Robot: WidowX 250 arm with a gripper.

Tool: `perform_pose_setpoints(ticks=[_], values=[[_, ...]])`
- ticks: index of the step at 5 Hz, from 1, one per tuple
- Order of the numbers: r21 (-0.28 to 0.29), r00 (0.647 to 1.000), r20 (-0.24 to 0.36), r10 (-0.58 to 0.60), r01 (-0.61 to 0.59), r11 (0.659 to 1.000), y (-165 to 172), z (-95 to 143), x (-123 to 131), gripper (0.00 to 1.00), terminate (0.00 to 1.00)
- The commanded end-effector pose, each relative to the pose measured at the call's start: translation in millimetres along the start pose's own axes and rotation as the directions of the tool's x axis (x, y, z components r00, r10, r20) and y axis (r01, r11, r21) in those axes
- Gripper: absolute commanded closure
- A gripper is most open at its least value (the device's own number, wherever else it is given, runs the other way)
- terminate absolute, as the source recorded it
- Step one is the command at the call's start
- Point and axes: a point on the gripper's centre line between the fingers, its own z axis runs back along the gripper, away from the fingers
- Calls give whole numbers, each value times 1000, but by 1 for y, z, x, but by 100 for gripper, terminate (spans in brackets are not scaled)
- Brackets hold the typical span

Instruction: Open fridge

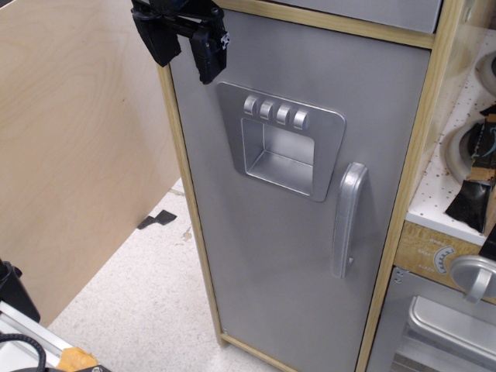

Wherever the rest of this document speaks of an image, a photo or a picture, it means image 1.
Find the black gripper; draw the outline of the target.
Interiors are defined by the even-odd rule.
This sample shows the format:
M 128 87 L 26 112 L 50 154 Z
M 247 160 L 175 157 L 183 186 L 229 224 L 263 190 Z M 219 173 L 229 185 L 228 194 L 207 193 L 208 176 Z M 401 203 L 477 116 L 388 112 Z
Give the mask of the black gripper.
M 181 53 L 179 34 L 190 39 L 202 84 L 212 83 L 226 68 L 230 39 L 222 21 L 224 11 L 219 5 L 213 1 L 132 1 L 132 4 L 137 31 L 161 67 Z

